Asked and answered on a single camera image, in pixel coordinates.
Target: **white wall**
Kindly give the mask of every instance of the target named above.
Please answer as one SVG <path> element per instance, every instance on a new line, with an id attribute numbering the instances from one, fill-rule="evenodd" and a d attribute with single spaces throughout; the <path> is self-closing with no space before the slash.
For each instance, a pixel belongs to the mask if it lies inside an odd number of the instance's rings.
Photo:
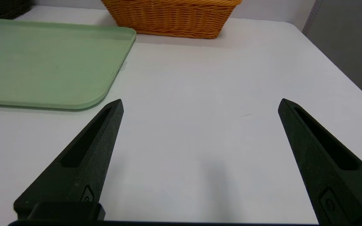
<path id="1" fill-rule="evenodd" d="M 231 17 L 284 21 L 302 30 L 315 0 L 243 0 Z M 100 0 L 36 0 L 43 6 L 105 9 Z"/>

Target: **white table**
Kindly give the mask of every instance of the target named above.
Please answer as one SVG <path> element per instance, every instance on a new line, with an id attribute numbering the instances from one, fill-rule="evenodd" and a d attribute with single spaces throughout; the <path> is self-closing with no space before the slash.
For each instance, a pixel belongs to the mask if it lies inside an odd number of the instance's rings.
<path id="1" fill-rule="evenodd" d="M 22 20 L 112 25 L 105 10 L 36 6 Z M 108 102 L 124 116 L 106 220 L 316 223 L 277 114 L 303 106 L 362 159 L 362 91 L 293 25 L 229 19 L 215 40 L 138 35 L 102 103 L 0 107 L 0 225 Z"/>

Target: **gray wall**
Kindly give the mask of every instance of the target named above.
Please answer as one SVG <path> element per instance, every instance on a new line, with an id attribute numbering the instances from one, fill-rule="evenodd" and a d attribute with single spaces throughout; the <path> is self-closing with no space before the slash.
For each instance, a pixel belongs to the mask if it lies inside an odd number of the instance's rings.
<path id="1" fill-rule="evenodd" d="M 317 0 L 315 5 L 319 9 L 313 10 L 307 37 L 362 90 L 362 0 Z"/>

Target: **wicker basket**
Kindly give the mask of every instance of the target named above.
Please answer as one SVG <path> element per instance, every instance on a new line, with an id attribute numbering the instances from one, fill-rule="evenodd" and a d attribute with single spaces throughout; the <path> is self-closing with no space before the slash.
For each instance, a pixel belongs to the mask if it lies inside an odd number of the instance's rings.
<path id="1" fill-rule="evenodd" d="M 15 19 L 27 13 L 32 3 L 32 0 L 0 0 L 0 19 Z"/>
<path id="2" fill-rule="evenodd" d="M 138 33 L 215 39 L 242 0 L 102 0 L 118 26 Z"/>

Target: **orange wicker basket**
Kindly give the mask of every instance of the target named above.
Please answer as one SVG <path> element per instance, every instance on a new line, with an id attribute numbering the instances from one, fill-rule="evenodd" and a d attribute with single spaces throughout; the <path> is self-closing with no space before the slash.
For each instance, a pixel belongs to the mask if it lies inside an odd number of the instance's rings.
<path id="1" fill-rule="evenodd" d="M 242 0 L 102 0 L 118 26 L 138 33 L 215 39 Z"/>

